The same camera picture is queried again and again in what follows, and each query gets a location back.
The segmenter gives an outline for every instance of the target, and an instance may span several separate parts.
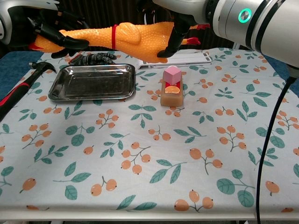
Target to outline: tablecloth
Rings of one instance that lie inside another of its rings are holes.
[[[184,105],[178,108],[160,105],[163,69],[137,70],[136,93],[126,100],[72,102],[48,99],[56,74],[45,72],[0,123],[2,214],[252,216],[261,148],[284,81],[260,53],[204,52],[212,65],[181,68]],[[116,63],[136,64],[110,53]],[[57,70],[69,60],[40,59]],[[298,107],[289,91],[264,162],[262,214],[299,212]]]

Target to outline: green indicator light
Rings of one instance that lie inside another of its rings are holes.
[[[250,20],[251,18],[251,9],[250,8],[245,8],[239,13],[239,22],[240,23],[246,23]]]

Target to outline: robot finger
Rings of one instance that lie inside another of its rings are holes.
[[[61,57],[66,56],[68,53],[69,53],[68,49],[63,49],[59,52],[52,53],[51,57],[52,58],[61,58]]]

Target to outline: rubber chicken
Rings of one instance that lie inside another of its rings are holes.
[[[148,63],[166,63],[167,58],[158,58],[157,53],[167,47],[173,22],[159,22],[152,25],[134,25],[129,22],[102,29],[60,30],[64,36],[89,41],[89,46],[106,47],[122,51]],[[191,28],[205,28],[198,25]],[[184,39],[182,44],[200,44],[198,38]],[[51,41],[38,35],[31,49],[45,53],[63,50]]]

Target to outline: metal tray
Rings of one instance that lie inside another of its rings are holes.
[[[135,67],[130,64],[67,66],[58,73],[51,100],[123,99],[135,90]]]

